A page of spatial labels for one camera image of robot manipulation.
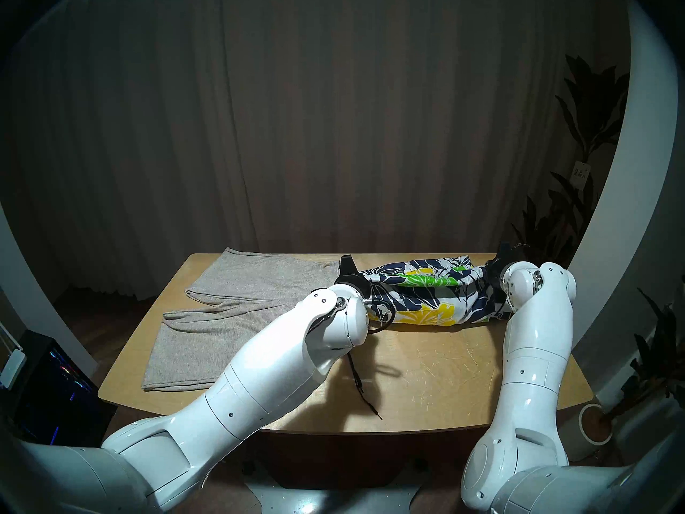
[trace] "wooden table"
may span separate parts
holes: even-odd
[[[358,269],[417,258],[462,254],[355,254]],[[340,254],[294,254],[306,260],[331,261]],[[483,264],[494,254],[471,254]],[[185,295],[219,254],[193,254],[176,272],[125,345],[99,390],[115,404],[169,415],[202,391],[144,392],[140,388],[162,313],[200,306]],[[393,324],[367,337],[354,349],[355,367],[364,394],[383,420],[363,403],[349,365],[337,361],[328,379],[300,407],[265,427],[308,433],[390,433],[474,428],[492,421],[502,373],[502,343],[506,322],[471,326]],[[559,392],[559,409],[592,398],[583,373],[569,360]]]

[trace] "brown curtain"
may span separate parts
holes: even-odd
[[[1,84],[70,281],[144,297],[193,252],[489,252],[575,145],[594,0],[64,0]]]

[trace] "black shoelace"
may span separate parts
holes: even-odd
[[[364,403],[368,405],[368,408],[373,411],[373,414],[378,416],[381,420],[383,420],[383,417],[378,414],[378,411],[376,408],[373,406],[373,404],[368,401],[367,398],[364,397],[364,388],[362,387],[362,378],[359,377],[359,374],[357,373],[357,370],[354,367],[354,361],[352,361],[352,354],[350,352],[347,352],[347,360],[349,361],[349,367],[352,369],[352,377],[354,378],[354,384],[357,386],[357,391],[359,392],[359,396],[362,397],[364,400]]]

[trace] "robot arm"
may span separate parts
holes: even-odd
[[[245,343],[190,405],[120,429],[105,449],[17,441],[2,428],[0,444],[45,488],[41,497],[54,512],[168,511],[242,441],[299,406],[367,331],[362,294],[336,283],[311,292]]]
[[[461,485],[464,503],[481,511],[517,472],[569,463],[556,409],[573,340],[575,280],[557,264],[538,268],[524,261],[511,264],[497,279],[515,314],[504,337],[493,423],[473,448]]]
[[[172,509],[242,441],[299,406],[367,330],[356,289],[315,290],[250,339],[193,403],[124,427],[102,447],[143,477],[150,505]]]

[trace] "wooden floor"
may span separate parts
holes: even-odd
[[[93,376],[100,385],[119,351],[154,299],[71,289],[55,303],[74,335],[99,362]],[[106,435],[143,417],[120,406]],[[483,429],[424,434],[304,435],[259,431],[219,463],[204,488],[177,507],[176,513],[261,512],[243,484],[242,463],[259,460],[286,488],[354,489],[387,485],[406,464],[426,463],[430,477],[415,495],[412,514],[469,512],[459,488],[463,467]],[[599,458],[584,461],[595,465]]]

